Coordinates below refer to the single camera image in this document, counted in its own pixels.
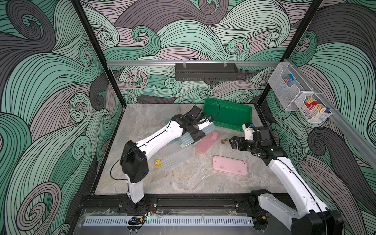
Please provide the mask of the pink translucent pencil case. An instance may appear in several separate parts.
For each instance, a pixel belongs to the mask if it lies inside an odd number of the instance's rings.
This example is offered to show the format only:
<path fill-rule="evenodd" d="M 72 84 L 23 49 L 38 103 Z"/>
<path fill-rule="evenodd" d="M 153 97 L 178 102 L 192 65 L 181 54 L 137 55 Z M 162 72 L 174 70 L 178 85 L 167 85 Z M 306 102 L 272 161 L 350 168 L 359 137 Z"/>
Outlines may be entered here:
<path fill-rule="evenodd" d="M 220 139 L 220 137 L 220 132 L 211 132 L 195 146 L 196 152 L 199 154 L 205 154 Z"/>

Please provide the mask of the teal ribbed pencil case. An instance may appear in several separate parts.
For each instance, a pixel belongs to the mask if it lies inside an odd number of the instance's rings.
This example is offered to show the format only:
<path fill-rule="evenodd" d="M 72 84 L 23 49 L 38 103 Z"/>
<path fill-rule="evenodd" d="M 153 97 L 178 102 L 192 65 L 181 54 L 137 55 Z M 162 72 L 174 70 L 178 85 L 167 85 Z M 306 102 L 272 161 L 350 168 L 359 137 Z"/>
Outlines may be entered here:
<path fill-rule="evenodd" d="M 179 138 L 183 145 L 188 146 L 203 139 L 215 129 L 214 122 L 205 121 L 202 124 L 189 124 L 183 129 L 183 135 Z"/>

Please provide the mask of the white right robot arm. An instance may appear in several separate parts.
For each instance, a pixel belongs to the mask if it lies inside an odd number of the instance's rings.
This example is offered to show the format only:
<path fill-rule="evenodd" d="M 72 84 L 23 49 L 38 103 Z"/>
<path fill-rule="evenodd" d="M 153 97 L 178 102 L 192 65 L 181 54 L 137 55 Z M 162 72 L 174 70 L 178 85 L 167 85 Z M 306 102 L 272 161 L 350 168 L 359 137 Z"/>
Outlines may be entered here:
<path fill-rule="evenodd" d="M 268 126 L 243 127 L 244 137 L 232 137 L 232 149 L 250 152 L 263 160 L 279 178 L 295 207 L 291 208 L 267 190 L 252 191 L 251 202 L 256 209 L 269 212 L 293 235 L 340 235 L 344 219 L 319 199 L 287 157 L 276 145 Z"/>

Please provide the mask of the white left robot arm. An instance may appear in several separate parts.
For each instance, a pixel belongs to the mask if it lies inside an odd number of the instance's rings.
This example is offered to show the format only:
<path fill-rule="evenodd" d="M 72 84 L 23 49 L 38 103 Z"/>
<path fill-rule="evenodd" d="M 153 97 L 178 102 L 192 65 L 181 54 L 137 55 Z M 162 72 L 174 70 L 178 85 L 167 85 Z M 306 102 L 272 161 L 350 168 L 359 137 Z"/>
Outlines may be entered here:
<path fill-rule="evenodd" d="M 148 160 L 175 139 L 190 145 L 214 131 L 214 117 L 194 105 L 185 114 L 176 114 L 160 130 L 138 141 L 128 141 L 119 159 L 128 186 L 128 198 L 137 204 L 143 200 L 144 178 L 149 172 Z"/>

